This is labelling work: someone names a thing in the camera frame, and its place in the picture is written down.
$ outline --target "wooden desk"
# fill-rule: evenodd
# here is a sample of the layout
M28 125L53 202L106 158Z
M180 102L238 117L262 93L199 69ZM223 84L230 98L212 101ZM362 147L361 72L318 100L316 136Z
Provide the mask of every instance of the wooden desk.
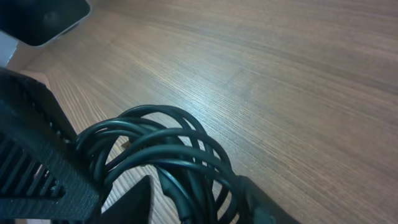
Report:
M78 132L179 106L302 223L397 223L397 35L393 0L104 0L25 69ZM106 207L151 172L124 174ZM177 222L171 201L152 218Z

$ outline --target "black grille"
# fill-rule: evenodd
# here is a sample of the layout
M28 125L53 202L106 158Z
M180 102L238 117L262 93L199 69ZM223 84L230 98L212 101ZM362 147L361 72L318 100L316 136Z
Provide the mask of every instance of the black grille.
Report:
M0 197L59 198L60 182L18 143L0 133Z

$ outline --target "coiled cable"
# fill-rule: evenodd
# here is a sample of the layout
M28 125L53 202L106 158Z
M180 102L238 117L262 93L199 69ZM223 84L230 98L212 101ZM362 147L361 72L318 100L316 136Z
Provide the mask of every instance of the coiled cable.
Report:
M166 128L143 118L152 113L170 116L181 128ZM128 137L130 146L106 163L120 136ZM179 137L188 137L192 146L186 146ZM227 153L207 135L195 117L180 108L165 105L131 108L117 118L85 129L74 144L77 153L88 161L95 181L107 189L128 169L147 164L155 166L159 175L178 189L192 213L183 220L180 217L182 223L230 223L237 213L241 222L249 218L247 202ZM222 185L217 198L212 192L214 180ZM232 193L231 203L218 219L218 210L229 192Z

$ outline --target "black cable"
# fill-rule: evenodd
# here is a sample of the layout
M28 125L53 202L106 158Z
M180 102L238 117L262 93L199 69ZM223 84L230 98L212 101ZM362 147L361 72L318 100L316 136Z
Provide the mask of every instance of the black cable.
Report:
M166 128L141 118L152 113L166 114L182 128ZM112 146L120 136L128 137L131 145L106 164ZM192 147L184 145L179 137L188 137ZM199 141L203 143L204 151L200 149ZM195 117L180 108L164 105L131 108L117 118L87 128L74 143L76 153L90 162L94 179L105 188L111 188L125 170L145 164L154 165L159 175L166 178L161 181L169 181L178 189L192 212L191 217L181 220L183 223L229 223L237 212L239 217L248 216L248 206L227 153L207 135ZM217 198L212 192L214 180L222 186ZM231 203L217 220L217 211L229 191L232 193Z

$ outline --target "table surface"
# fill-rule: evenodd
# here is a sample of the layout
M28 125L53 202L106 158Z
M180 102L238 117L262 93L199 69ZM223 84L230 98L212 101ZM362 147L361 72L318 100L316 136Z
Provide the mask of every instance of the table surface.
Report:
M25 69L78 132L178 106L302 223L397 223L397 35L393 0L103 0ZM124 174L105 208L145 174ZM154 204L154 223L177 222Z

